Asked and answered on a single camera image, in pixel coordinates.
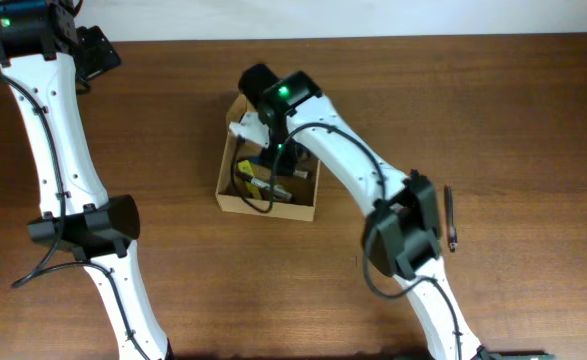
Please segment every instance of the table surface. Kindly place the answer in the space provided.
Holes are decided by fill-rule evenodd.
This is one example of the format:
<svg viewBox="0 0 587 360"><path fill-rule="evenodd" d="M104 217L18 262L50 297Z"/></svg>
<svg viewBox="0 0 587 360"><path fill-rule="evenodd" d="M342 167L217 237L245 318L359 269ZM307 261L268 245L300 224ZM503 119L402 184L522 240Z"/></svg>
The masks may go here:
<svg viewBox="0 0 587 360"><path fill-rule="evenodd" d="M408 301L362 277L363 218L323 171L314 222L222 212L224 115L240 74L310 74L385 160L454 189L447 274L492 350L587 359L587 34L116 44L124 64L79 99L97 172L134 196L139 262L180 357L338 356L425 348ZM81 270L20 290L38 186L0 84L0 359L116 359ZM56 261L68 261L59 254ZM380 276L387 290L393 284Z"/></svg>

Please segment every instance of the white background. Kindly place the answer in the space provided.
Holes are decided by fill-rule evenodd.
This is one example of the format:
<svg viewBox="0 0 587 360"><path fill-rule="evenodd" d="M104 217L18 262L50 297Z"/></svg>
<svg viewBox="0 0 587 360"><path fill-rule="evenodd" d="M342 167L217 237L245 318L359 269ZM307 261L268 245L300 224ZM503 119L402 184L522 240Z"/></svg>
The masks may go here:
<svg viewBox="0 0 587 360"><path fill-rule="evenodd" d="M113 41L587 32L587 0L86 0Z"/></svg>

